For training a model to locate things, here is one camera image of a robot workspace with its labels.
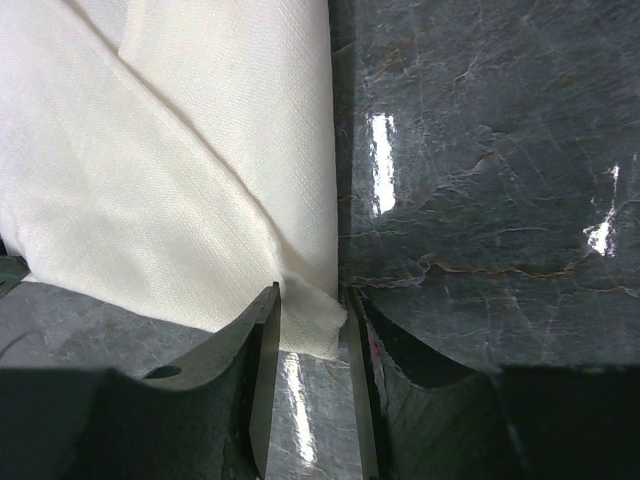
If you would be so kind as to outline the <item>cream cloth napkin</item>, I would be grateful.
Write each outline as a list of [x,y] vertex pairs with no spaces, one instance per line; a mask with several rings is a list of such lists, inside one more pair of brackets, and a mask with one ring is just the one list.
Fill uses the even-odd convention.
[[265,287],[332,359],[324,1],[5,1],[1,238],[35,281],[216,332]]

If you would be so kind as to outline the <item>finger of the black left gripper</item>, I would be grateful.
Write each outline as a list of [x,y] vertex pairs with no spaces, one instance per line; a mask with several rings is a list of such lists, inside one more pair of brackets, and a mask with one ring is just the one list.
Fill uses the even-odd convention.
[[28,275],[28,265],[21,257],[0,257],[0,297],[7,295]]

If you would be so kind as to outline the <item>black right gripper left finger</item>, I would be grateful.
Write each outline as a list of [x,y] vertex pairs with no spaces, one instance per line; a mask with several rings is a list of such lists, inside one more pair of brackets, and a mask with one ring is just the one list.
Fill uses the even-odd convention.
[[261,479],[281,295],[265,288],[205,342],[134,379],[116,369],[5,368],[5,479]]

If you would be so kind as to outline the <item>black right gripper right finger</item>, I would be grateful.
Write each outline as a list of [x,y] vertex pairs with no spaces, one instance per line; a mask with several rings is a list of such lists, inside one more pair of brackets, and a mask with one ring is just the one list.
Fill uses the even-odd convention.
[[464,366],[347,293],[367,479],[635,479],[634,366]]

